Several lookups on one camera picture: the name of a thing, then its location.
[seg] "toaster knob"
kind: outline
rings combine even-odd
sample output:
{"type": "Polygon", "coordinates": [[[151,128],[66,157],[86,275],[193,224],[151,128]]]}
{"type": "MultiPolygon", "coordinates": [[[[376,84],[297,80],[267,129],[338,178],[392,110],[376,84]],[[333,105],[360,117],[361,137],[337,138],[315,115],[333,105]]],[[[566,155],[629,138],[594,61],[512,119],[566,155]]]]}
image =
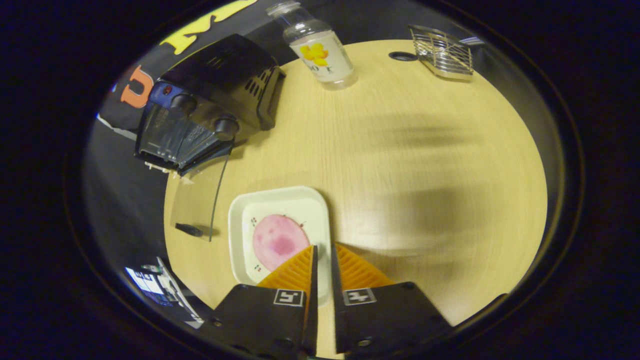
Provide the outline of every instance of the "toaster knob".
{"type": "Polygon", "coordinates": [[[180,115],[188,117],[189,114],[196,109],[198,101],[193,96],[187,94],[176,95],[171,99],[171,110],[177,111],[180,115]]]}
{"type": "Polygon", "coordinates": [[[223,117],[216,120],[214,128],[213,135],[219,140],[226,142],[236,136],[236,133],[240,130],[240,125],[238,125],[235,119],[223,117]]]}

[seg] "table surface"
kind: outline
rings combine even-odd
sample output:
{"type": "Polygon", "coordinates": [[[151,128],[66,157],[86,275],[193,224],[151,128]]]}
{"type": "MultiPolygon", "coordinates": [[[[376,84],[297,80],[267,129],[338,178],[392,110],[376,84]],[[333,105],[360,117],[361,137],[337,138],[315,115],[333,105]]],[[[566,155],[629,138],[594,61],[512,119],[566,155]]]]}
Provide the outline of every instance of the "table surface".
{"type": "MultiPolygon", "coordinates": [[[[358,82],[324,90],[300,60],[287,77],[276,126],[232,153],[212,242],[176,230],[208,226],[222,159],[169,176],[164,233],[175,274],[215,308],[237,284],[227,215],[243,193],[306,185],[330,212],[332,240],[391,279],[414,281],[456,325],[507,293],[542,238],[547,187],[525,124],[487,80],[434,76],[410,40],[345,46],[358,82]]],[[[319,309],[318,356],[335,354],[333,304],[319,309]]]]}

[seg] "pink ham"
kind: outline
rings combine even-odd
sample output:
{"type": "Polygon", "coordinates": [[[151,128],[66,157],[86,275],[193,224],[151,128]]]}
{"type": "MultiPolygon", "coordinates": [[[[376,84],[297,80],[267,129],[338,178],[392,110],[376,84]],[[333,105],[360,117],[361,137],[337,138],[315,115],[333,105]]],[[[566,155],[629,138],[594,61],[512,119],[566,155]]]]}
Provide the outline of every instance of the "pink ham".
{"type": "Polygon", "coordinates": [[[282,215],[263,218],[253,232],[255,256],[269,271],[308,246],[309,240],[300,226],[282,215]]]}

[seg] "white plate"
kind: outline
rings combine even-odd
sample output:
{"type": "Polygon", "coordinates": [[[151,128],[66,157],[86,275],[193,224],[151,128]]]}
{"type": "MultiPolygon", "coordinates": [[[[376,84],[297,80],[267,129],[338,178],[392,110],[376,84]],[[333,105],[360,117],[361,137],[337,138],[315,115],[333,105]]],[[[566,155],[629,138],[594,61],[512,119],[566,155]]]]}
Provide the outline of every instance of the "white plate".
{"type": "Polygon", "coordinates": [[[255,225],[268,215],[285,215],[304,230],[318,250],[318,306],[331,294],[331,237],[329,211],[322,195],[307,186],[294,186],[246,193],[229,207],[229,252],[231,269],[242,284],[256,285],[271,272],[253,252],[255,225]]]}

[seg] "toaster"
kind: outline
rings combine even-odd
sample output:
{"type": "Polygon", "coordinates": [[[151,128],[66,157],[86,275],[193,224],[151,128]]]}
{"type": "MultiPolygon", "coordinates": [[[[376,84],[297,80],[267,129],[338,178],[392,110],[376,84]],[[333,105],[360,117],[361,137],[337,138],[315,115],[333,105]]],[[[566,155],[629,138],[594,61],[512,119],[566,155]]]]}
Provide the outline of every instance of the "toaster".
{"type": "Polygon", "coordinates": [[[180,61],[149,93],[134,156],[184,175],[275,125],[285,74],[265,50],[234,34],[180,61]]]}

